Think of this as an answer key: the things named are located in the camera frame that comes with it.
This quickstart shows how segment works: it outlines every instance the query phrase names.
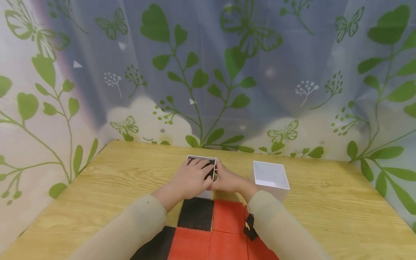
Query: leaf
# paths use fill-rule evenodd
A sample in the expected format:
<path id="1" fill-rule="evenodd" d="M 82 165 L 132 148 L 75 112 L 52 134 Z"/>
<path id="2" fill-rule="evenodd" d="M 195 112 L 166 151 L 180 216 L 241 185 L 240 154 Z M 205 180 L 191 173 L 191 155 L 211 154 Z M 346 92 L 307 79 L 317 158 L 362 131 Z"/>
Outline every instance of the leaf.
<path id="1" fill-rule="evenodd" d="M 416 118 L 416 102 L 412 105 L 405 106 L 403 110 L 409 116 Z"/>
<path id="2" fill-rule="evenodd" d="M 364 177 L 367 178 L 367 180 L 374 181 L 374 174 L 370 168 L 370 165 L 368 165 L 367 161 L 364 159 L 361 159 L 360 162 L 361 162 L 361 173 L 364 175 Z"/>
<path id="3" fill-rule="evenodd" d="M 393 174 L 402 180 L 416 181 L 416 172 L 414 171 L 392 167 L 383 167 L 383 170 Z"/>
<path id="4" fill-rule="evenodd" d="M 87 163 L 89 164 L 89 162 L 91 162 L 92 158 L 94 157 L 95 153 L 97 152 L 97 148 L 98 148 L 98 139 L 94 139 L 94 142 L 92 142 L 91 145 L 91 149 L 89 151 L 89 155 L 88 155 L 88 159 L 87 159 Z"/>
<path id="5" fill-rule="evenodd" d="M 401 153 L 403 153 L 403 150 L 404 149 L 401 146 L 386 147 L 386 148 L 373 152 L 368 158 L 371 160 L 374 160 L 374 159 L 385 160 L 385 159 L 396 158 L 400 156 Z"/>
<path id="6" fill-rule="evenodd" d="M 0 98 L 4 97 L 11 87 L 12 81 L 9 78 L 0 75 Z"/>
<path id="7" fill-rule="evenodd" d="M 190 52 L 188 54 L 188 58 L 186 58 L 185 69 L 196 65 L 198 62 L 199 62 L 198 55 L 196 55 L 194 52 Z"/>
<path id="8" fill-rule="evenodd" d="M 228 75 L 233 80 L 240 70 L 244 67 L 247 55 L 240 51 L 238 47 L 225 50 L 225 66 L 227 67 Z"/>
<path id="9" fill-rule="evenodd" d="M 218 128 L 208 137 L 206 144 L 212 144 L 224 135 L 224 128 Z"/>
<path id="10" fill-rule="evenodd" d="M 237 143 L 237 142 L 239 142 L 243 139 L 244 139 L 244 135 L 234 136 L 234 137 L 231 137 L 230 139 L 227 139 L 224 142 L 222 142 L 221 145 Z"/>
<path id="11" fill-rule="evenodd" d="M 48 102 L 43 102 L 43 107 L 43 113 L 46 115 L 53 116 L 57 113 L 56 108 Z"/>
<path id="12" fill-rule="evenodd" d="M 370 58 L 367 60 L 364 60 L 360 64 L 358 64 L 358 73 L 363 74 L 367 71 L 371 70 L 372 68 L 376 67 L 380 62 L 382 62 L 383 59 L 380 58 Z"/>
<path id="13" fill-rule="evenodd" d="M 68 79 L 64 81 L 62 84 L 62 91 L 64 92 L 70 92 L 74 88 L 74 83 L 70 82 Z"/>
<path id="14" fill-rule="evenodd" d="M 44 96 L 50 95 L 49 92 L 41 84 L 35 83 L 35 87 L 39 91 L 40 94 Z"/>
<path id="15" fill-rule="evenodd" d="M 416 47 L 416 30 L 413 30 L 403 44 L 402 50 Z"/>
<path id="16" fill-rule="evenodd" d="M 405 102 L 416 95 L 416 85 L 414 80 L 409 80 L 393 90 L 386 99 L 390 102 Z"/>
<path id="17" fill-rule="evenodd" d="M 208 92 L 215 97 L 222 97 L 221 89 L 215 84 L 211 84 L 211 86 L 209 86 Z"/>
<path id="18" fill-rule="evenodd" d="M 73 160 L 73 168 L 74 168 L 74 173 L 75 173 L 75 177 L 78 176 L 79 174 L 79 168 L 81 167 L 81 162 L 82 162 L 82 155 L 84 154 L 84 149 L 82 148 L 81 145 L 78 145 L 77 148 L 75 149 L 75 154 L 74 154 L 74 160 Z"/>
<path id="19" fill-rule="evenodd" d="M 141 15 L 140 32 L 153 41 L 169 42 L 169 26 L 165 13 L 157 4 L 151 4 Z"/>
<path id="20" fill-rule="evenodd" d="M 39 101 L 33 94 L 25 94 L 20 92 L 17 94 L 17 106 L 19 114 L 23 121 L 32 118 L 37 112 Z"/>
<path id="21" fill-rule="evenodd" d="M 65 183 L 57 183 L 49 189 L 49 196 L 51 198 L 57 198 L 66 188 L 67 185 Z"/>
<path id="22" fill-rule="evenodd" d="M 225 83 L 224 75 L 219 69 L 214 70 L 214 76 L 219 82 Z"/>
<path id="23" fill-rule="evenodd" d="M 279 142 L 279 143 L 273 143 L 273 144 L 272 144 L 272 152 L 276 152 L 276 151 L 278 151 L 278 150 L 282 149 L 284 146 L 285 146 L 285 144 L 284 144 L 284 143 L 282 143 L 282 142 Z"/>
<path id="24" fill-rule="evenodd" d="M 32 58 L 32 63 L 43 80 L 49 86 L 55 88 L 55 67 L 53 66 L 53 60 L 38 54 Z"/>
<path id="25" fill-rule="evenodd" d="M 70 97 L 68 100 L 68 108 L 69 108 L 69 114 L 71 117 L 75 116 L 78 113 L 79 110 L 79 103 L 78 100 L 75 98 Z"/>
<path id="26" fill-rule="evenodd" d="M 188 32 L 184 29 L 182 29 L 180 24 L 177 24 L 175 26 L 175 41 L 176 46 L 181 45 L 186 41 L 186 38 L 188 37 Z"/>
<path id="27" fill-rule="evenodd" d="M 196 70 L 192 79 L 192 87 L 199 89 L 205 86 L 207 83 L 208 74 L 203 72 L 202 69 Z"/>
<path id="28" fill-rule="evenodd" d="M 256 85 L 257 85 L 257 82 L 254 80 L 253 77 L 246 77 L 240 83 L 240 86 L 244 89 L 249 89 L 251 87 L 255 87 Z"/>
<path id="29" fill-rule="evenodd" d="M 250 104 L 250 98 L 246 94 L 241 93 L 240 95 L 235 97 L 230 107 L 238 109 L 246 107 L 248 106 L 248 104 Z"/>
<path id="30" fill-rule="evenodd" d="M 199 147 L 198 141 L 196 140 L 195 137 L 188 135 L 188 136 L 185 136 L 185 140 L 191 147 Z"/>
<path id="31" fill-rule="evenodd" d="M 324 148 L 322 146 L 318 146 L 317 148 L 313 149 L 308 156 L 314 159 L 319 159 L 324 154 Z"/>
<path id="32" fill-rule="evenodd" d="M 254 153 L 254 149 L 247 147 L 247 146 L 237 146 L 237 150 L 239 150 L 240 152 L 245 152 L 245 153 Z"/>
<path id="33" fill-rule="evenodd" d="M 302 150 L 302 154 L 303 154 L 303 155 L 307 154 L 308 152 L 309 152 L 309 148 L 304 148 L 304 149 Z"/>
<path id="34" fill-rule="evenodd" d="M 166 65 L 169 63 L 171 56 L 167 54 L 162 54 L 153 58 L 152 63 L 153 66 L 157 70 L 163 70 L 166 68 Z"/>
<path id="35" fill-rule="evenodd" d="M 407 27 L 410 17 L 408 5 L 400 5 L 395 10 L 385 13 L 377 22 L 377 26 L 370 28 L 368 38 L 386 45 L 397 43 Z"/>
<path id="36" fill-rule="evenodd" d="M 412 215 L 416 215 L 416 203 L 413 198 L 405 191 L 402 187 L 400 187 L 397 183 L 395 183 L 390 177 L 389 182 L 393 187 L 394 191 L 397 194 L 397 197 L 403 204 L 403 206 L 408 210 L 408 212 Z"/>
<path id="37" fill-rule="evenodd" d="M 387 182 L 385 173 L 382 171 L 380 172 L 379 176 L 376 179 L 376 190 L 385 197 L 387 194 Z"/>
<path id="38" fill-rule="evenodd" d="M 168 71 L 168 78 L 172 81 L 182 82 L 182 79 L 172 71 Z"/>
<path id="39" fill-rule="evenodd" d="M 365 77 L 364 78 L 364 83 L 369 85 L 370 87 L 375 88 L 375 89 L 380 89 L 379 80 L 373 75 L 369 75 L 369 76 Z"/>
<path id="40" fill-rule="evenodd" d="M 396 76 L 407 76 L 416 73 L 416 59 L 411 60 L 396 73 Z"/>
<path id="41" fill-rule="evenodd" d="M 351 158 L 351 160 L 354 160 L 357 157 L 357 153 L 358 153 L 357 144 L 354 141 L 351 141 L 350 143 L 348 143 L 347 154 Z"/>

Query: wooden table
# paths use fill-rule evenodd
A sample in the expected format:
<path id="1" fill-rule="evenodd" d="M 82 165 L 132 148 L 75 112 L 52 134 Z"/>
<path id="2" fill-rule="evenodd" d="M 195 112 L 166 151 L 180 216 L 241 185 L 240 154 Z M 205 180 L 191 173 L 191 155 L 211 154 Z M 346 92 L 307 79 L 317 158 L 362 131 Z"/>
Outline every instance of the wooden table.
<path id="1" fill-rule="evenodd" d="M 246 177 L 253 160 L 284 164 L 291 187 L 284 205 L 333 259 L 416 258 L 416 235 L 354 165 L 112 141 L 0 259 L 66 259 L 130 203 L 168 182 L 188 154 L 219 157 Z M 237 194 L 214 196 L 243 202 Z M 167 225 L 176 226 L 180 208 Z"/>

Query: curtain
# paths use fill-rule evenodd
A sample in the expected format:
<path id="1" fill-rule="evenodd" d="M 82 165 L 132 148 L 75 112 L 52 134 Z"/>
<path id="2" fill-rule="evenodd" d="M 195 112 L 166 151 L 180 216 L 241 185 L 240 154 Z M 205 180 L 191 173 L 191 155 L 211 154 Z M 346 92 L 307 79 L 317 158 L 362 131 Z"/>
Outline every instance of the curtain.
<path id="1" fill-rule="evenodd" d="M 349 161 L 416 232 L 416 2 L 0 9 L 0 252 L 114 139 Z"/>

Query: foam floor tile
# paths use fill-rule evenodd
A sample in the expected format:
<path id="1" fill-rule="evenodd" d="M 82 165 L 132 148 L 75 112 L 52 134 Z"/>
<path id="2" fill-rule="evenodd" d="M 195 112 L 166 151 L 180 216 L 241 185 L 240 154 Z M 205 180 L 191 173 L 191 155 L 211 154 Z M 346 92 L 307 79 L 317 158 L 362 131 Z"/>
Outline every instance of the foam floor tile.
<path id="1" fill-rule="evenodd" d="M 211 232 L 177 227 L 168 260 L 207 260 Z"/>

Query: white box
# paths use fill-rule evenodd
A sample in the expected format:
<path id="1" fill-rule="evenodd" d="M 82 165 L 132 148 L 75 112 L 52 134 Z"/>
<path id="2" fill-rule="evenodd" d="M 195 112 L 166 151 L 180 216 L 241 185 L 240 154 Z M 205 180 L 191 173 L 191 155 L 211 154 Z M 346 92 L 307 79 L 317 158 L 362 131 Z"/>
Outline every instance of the white box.
<path id="1" fill-rule="evenodd" d="M 250 180 L 259 189 L 269 192 L 280 202 L 283 202 L 290 191 L 289 181 L 282 164 L 253 161 Z"/>
<path id="2" fill-rule="evenodd" d="M 213 157 L 197 156 L 197 155 L 190 155 L 190 154 L 186 158 L 187 159 L 188 158 L 198 158 L 198 159 L 203 159 L 203 160 L 209 160 L 211 163 L 212 163 L 212 161 L 214 161 L 214 169 L 212 170 L 212 172 L 210 174 L 208 174 L 208 175 L 211 176 L 211 179 L 214 180 L 214 171 L 215 171 L 215 168 L 217 166 L 217 161 L 215 160 L 215 158 L 213 158 Z M 212 191 L 203 191 L 197 197 L 198 198 L 212 199 Z"/>

